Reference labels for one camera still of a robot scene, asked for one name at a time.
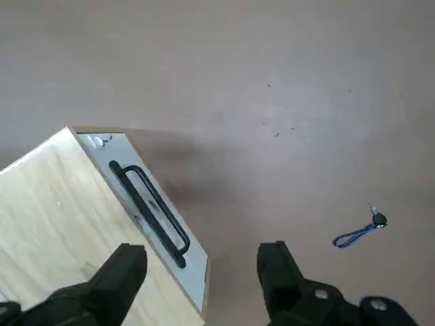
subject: blue key lanyard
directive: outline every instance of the blue key lanyard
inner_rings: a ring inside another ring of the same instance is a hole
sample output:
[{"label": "blue key lanyard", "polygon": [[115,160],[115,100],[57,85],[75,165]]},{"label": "blue key lanyard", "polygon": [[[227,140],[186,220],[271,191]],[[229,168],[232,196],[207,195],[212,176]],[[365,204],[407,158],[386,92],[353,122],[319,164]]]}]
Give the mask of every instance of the blue key lanyard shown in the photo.
[{"label": "blue key lanyard", "polygon": [[360,230],[346,233],[341,236],[337,236],[334,241],[332,241],[332,244],[337,248],[346,248],[350,245],[352,245],[356,240],[361,238],[362,236],[366,235],[367,233],[370,233],[372,231],[375,231],[379,228],[384,228],[387,226],[387,218],[384,214],[381,214],[377,211],[376,207],[371,205],[371,203],[368,203],[370,205],[370,209],[373,213],[372,223],[367,225],[365,228],[362,228]]}]

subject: screw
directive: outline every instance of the screw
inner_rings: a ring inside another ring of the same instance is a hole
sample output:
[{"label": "screw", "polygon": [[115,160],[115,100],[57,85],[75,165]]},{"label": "screw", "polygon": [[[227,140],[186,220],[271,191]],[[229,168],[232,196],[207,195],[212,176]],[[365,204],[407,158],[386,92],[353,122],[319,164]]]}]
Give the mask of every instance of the screw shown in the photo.
[{"label": "screw", "polygon": [[328,299],[328,292],[325,290],[315,290],[314,294],[318,299]]},{"label": "screw", "polygon": [[387,304],[382,300],[375,299],[375,300],[370,301],[370,304],[376,310],[382,310],[382,311],[387,310]]}]

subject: drawer handle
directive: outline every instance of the drawer handle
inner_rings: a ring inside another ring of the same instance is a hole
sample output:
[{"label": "drawer handle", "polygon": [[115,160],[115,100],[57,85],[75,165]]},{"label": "drawer handle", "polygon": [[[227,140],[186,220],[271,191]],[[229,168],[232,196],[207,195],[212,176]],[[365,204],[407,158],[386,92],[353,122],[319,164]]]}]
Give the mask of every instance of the drawer handle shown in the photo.
[{"label": "drawer handle", "polygon": [[[145,220],[148,222],[148,224],[153,229],[153,231],[157,234],[163,246],[169,252],[171,257],[175,260],[177,266],[180,268],[185,268],[186,260],[184,259],[183,254],[185,254],[189,250],[190,247],[189,236],[186,234],[186,231],[184,231],[182,226],[179,224],[177,219],[169,210],[168,206],[165,204],[164,200],[157,192],[156,188],[154,187],[154,185],[152,184],[148,176],[137,165],[130,165],[125,168],[122,168],[117,161],[110,161],[109,166],[110,169],[119,178],[120,182],[122,183],[122,185],[124,186],[128,194],[130,195],[133,202],[136,204],[137,208],[139,209],[139,211],[141,212]],[[129,171],[136,172],[137,175],[139,175],[139,178],[141,178],[142,182],[145,184],[148,191],[153,196],[157,205],[166,215],[167,219],[169,220],[169,222],[171,223],[175,231],[177,231],[178,235],[184,242],[184,246],[181,249],[178,249],[177,246],[175,246],[174,242],[171,240],[171,238],[169,238],[168,234],[164,231],[160,223],[152,214],[151,210],[148,208],[147,204],[145,203],[145,201],[143,200],[139,192],[136,190],[135,186],[131,183],[131,180],[128,178],[126,174]]]}]

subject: wood grain surface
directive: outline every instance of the wood grain surface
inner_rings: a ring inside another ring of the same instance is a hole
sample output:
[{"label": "wood grain surface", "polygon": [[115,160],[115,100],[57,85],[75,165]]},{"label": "wood grain surface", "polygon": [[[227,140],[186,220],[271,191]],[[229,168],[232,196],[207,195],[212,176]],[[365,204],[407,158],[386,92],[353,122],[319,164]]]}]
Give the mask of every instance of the wood grain surface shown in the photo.
[{"label": "wood grain surface", "polygon": [[148,255],[123,325],[203,325],[70,129],[0,173],[0,291],[24,309],[87,281],[122,242]]}]

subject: gray floor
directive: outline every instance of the gray floor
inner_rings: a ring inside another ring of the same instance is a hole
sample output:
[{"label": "gray floor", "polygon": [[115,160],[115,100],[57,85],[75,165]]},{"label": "gray floor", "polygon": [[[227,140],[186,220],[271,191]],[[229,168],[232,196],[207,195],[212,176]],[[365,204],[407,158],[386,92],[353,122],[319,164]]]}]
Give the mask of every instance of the gray floor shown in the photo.
[{"label": "gray floor", "polygon": [[[66,124],[135,141],[213,257],[210,325],[265,325],[259,242],[433,323],[433,1],[1,0],[0,166]],[[340,251],[366,225],[390,225]]]}]

